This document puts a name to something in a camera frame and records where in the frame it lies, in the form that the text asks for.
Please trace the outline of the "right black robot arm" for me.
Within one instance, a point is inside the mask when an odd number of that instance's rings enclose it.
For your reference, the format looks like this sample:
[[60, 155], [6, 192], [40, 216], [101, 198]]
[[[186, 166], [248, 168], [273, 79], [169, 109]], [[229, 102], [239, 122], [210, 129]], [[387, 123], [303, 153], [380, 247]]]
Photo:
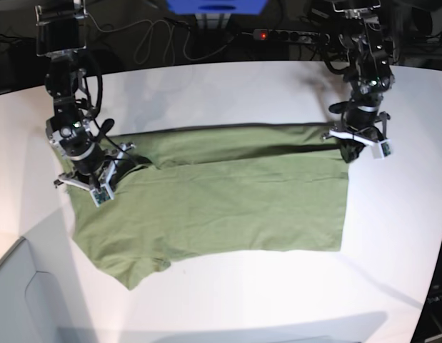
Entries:
[[103, 100], [103, 78], [99, 65], [86, 47], [83, 25], [85, 1], [49, 1], [35, 6], [38, 56], [50, 60], [44, 77], [53, 101], [53, 116], [46, 122], [51, 147], [71, 164], [60, 174], [55, 187], [63, 184], [88, 192], [97, 206], [114, 199], [112, 179], [120, 161], [132, 160], [132, 143], [101, 147], [114, 126], [113, 119], [97, 122]]

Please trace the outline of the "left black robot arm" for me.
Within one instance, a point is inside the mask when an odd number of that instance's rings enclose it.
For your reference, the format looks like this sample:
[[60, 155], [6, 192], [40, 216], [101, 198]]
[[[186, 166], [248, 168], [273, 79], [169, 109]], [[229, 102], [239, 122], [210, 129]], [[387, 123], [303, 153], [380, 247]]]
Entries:
[[351, 85], [350, 97], [329, 106], [332, 114], [340, 116], [323, 135], [324, 139], [339, 140], [342, 159], [350, 164], [370, 147], [375, 159], [391, 155], [387, 138], [390, 115], [380, 110], [383, 95], [395, 78], [376, 10], [380, 1], [332, 1], [333, 10], [343, 16], [338, 21], [339, 41], [346, 50], [348, 66], [335, 69], [326, 52], [321, 52], [324, 64], [332, 74], [343, 77]]

